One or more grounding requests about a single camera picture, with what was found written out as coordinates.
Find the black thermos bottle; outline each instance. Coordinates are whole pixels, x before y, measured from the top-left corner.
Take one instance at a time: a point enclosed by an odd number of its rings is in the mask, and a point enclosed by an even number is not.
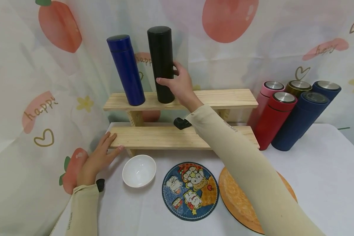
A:
[[[157,100],[164,104],[173,102],[174,95],[170,89],[156,82],[158,77],[173,79],[172,30],[167,26],[156,26],[150,28],[147,35]]]

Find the orange round placemat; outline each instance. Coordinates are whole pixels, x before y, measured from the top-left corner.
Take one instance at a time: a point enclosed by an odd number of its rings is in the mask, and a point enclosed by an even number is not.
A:
[[[296,195],[290,184],[283,178],[283,176],[281,176],[281,174],[279,174],[279,176],[288,191],[291,193],[291,196],[297,202]],[[265,234],[252,205],[226,167],[223,168],[219,176],[219,191],[224,205],[237,221],[257,233]]]

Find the cartoon print coaster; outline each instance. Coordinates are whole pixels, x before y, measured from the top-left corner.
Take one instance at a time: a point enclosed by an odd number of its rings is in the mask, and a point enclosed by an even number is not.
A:
[[[216,207],[219,187],[206,167],[183,162],[170,169],[165,176],[162,194],[171,213],[184,221],[198,221]]]

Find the round placemat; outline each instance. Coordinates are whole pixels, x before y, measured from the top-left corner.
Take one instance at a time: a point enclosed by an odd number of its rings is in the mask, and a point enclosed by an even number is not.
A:
[[[290,184],[283,178],[283,176],[281,176],[281,174],[279,174],[279,176],[288,191],[291,193],[291,196],[297,202],[295,193]],[[237,221],[257,233],[265,234],[248,198],[235,182],[226,167],[224,167],[219,176],[219,189],[224,205]]]
[[[219,187],[206,167],[183,162],[170,169],[165,176],[162,195],[165,205],[175,216],[184,221],[198,221],[216,207]]]

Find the white table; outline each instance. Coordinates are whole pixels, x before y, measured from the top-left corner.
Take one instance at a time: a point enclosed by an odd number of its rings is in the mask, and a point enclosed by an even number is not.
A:
[[[354,146],[335,127],[314,124],[288,152],[270,146],[264,155],[293,187],[299,205],[328,236],[354,235]],[[101,193],[98,233],[100,236],[255,236],[231,216],[221,199],[215,210],[200,221],[175,217],[164,205],[161,189],[165,174],[176,164],[194,161],[207,167],[217,181],[224,165],[212,151],[142,151],[154,157],[157,173],[143,189],[122,181],[128,157],[118,157],[112,169],[100,174]],[[65,234],[70,203],[52,236]]]

